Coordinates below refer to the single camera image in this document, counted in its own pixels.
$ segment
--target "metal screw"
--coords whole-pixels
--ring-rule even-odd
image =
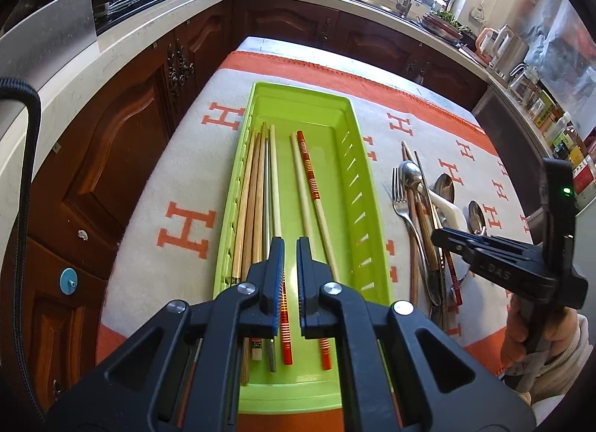
[[[186,303],[180,299],[174,299],[168,303],[166,309],[175,315],[179,315],[186,309]]]
[[[327,292],[327,294],[335,296],[336,294],[339,294],[342,291],[342,286],[337,282],[328,282],[323,286],[323,291]]]
[[[251,282],[243,282],[242,284],[238,284],[238,292],[240,294],[246,294],[247,296],[250,296],[256,290],[257,287]]]
[[[413,313],[413,305],[409,301],[398,301],[393,304],[393,310],[399,315],[407,316]]]

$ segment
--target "sleeve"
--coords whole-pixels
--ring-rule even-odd
[[[569,348],[543,367],[530,391],[532,403],[567,393],[590,353],[592,345],[588,343],[588,319],[577,315],[577,329]]]

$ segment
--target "orange border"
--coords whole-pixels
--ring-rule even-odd
[[[415,95],[357,75],[301,60],[242,51],[228,55],[220,69],[282,77],[359,97],[401,113],[412,114],[498,156],[490,139],[478,126]]]

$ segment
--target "cabinet door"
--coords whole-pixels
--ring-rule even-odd
[[[246,37],[264,37],[328,48],[339,12],[294,0],[234,0],[232,47]]]
[[[143,51],[100,89],[32,184],[29,235],[101,279],[169,140],[169,42]]]
[[[71,388],[95,365],[95,339],[105,281],[75,268],[78,283],[71,295],[60,291],[60,274],[73,267],[38,242],[28,239],[23,288],[23,344],[29,375],[41,406],[47,410],[60,393]],[[2,283],[14,275],[14,238],[2,266]],[[2,365],[18,383],[12,337],[12,298],[2,286],[0,299]]]
[[[486,82],[436,50],[425,46],[418,58],[416,82],[461,107],[472,110],[486,92]]]
[[[228,56],[231,26],[232,0],[226,0],[202,11],[174,30],[177,45],[183,47],[182,62],[189,67],[185,73],[193,79],[194,93],[184,112]]]
[[[406,64],[419,43],[370,20],[340,13],[332,49],[351,59],[406,76]]]

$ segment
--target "ornate drawer handle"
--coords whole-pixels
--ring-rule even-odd
[[[180,40],[176,40],[176,47],[178,49],[178,63],[180,64],[180,84],[184,85],[190,74],[194,73],[194,64],[188,64],[183,53],[183,46]]]
[[[174,47],[172,44],[168,45],[168,85],[170,88],[170,92],[174,98],[178,97],[178,89],[179,89],[179,82],[180,77],[178,76],[178,70],[176,68],[176,60],[174,58]]]

